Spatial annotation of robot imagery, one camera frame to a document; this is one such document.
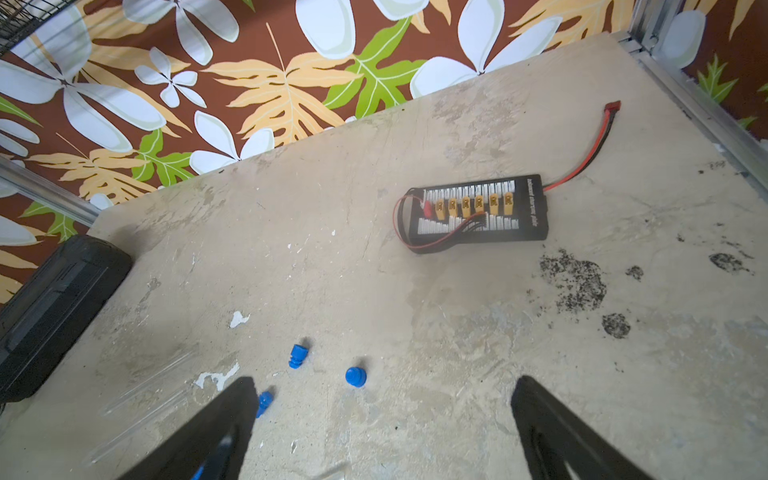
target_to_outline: parallel charging board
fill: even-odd
[[[422,199],[414,203],[410,219],[401,220],[401,225],[409,226],[408,238],[414,246],[439,240],[475,214],[480,214],[473,217],[477,225],[456,235],[456,243],[547,238],[547,199],[540,175],[419,187],[410,192]]]

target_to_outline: red wire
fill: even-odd
[[[397,201],[395,202],[395,208],[392,210],[392,226],[395,228],[395,235],[397,235],[398,239],[402,242],[403,245],[405,245],[406,247],[408,247],[411,250],[420,250],[422,248],[433,247],[433,246],[435,246],[435,245],[437,245],[439,243],[442,243],[442,242],[446,241],[448,238],[452,237],[454,234],[456,234],[459,231],[461,231],[467,225],[467,223],[472,221],[473,218],[477,218],[477,217],[480,217],[480,216],[483,216],[483,217],[485,216],[484,212],[478,212],[476,214],[470,215],[458,227],[456,227],[454,230],[451,230],[450,233],[447,233],[445,236],[440,237],[439,239],[435,240],[434,242],[427,243],[426,245],[411,245],[410,243],[408,243],[405,240],[403,240],[402,237],[400,236],[400,232],[397,230],[397,222],[395,220],[396,214],[397,214],[397,207],[406,198],[415,198],[419,202],[422,201],[422,199],[418,198],[416,195],[403,195],[402,197],[397,199]]]
[[[564,184],[565,182],[569,181],[571,178],[578,175],[579,172],[581,172],[589,163],[589,160],[594,155],[594,152],[597,151],[598,147],[600,147],[600,141],[603,139],[603,136],[605,135],[605,131],[608,128],[608,122],[611,119],[611,111],[606,108],[605,112],[603,113],[603,125],[600,128],[600,134],[598,135],[598,139],[594,141],[594,145],[592,145],[592,149],[589,151],[589,154],[587,154],[587,157],[584,159],[583,162],[581,162],[581,165],[578,166],[576,170],[573,170],[566,178],[563,178],[562,180],[553,183],[552,185],[547,185],[544,187],[544,191],[552,190],[553,188]]]

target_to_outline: blue cap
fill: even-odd
[[[261,392],[261,395],[259,395],[259,410],[256,412],[256,418],[259,418],[264,414],[264,411],[272,405],[274,399],[275,398],[271,393]]]
[[[293,350],[290,352],[290,361],[288,366],[292,369],[297,369],[301,366],[306,358],[307,353],[310,351],[301,345],[294,345]]]
[[[368,379],[366,371],[358,366],[354,366],[347,370],[345,377],[347,383],[349,383],[351,386],[356,386],[357,388],[365,385],[366,380]]]

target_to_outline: wire mesh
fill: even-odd
[[[75,0],[0,0],[0,56]]]

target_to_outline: black plastic case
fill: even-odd
[[[75,235],[0,310],[0,402],[35,393],[122,283],[133,261]]]

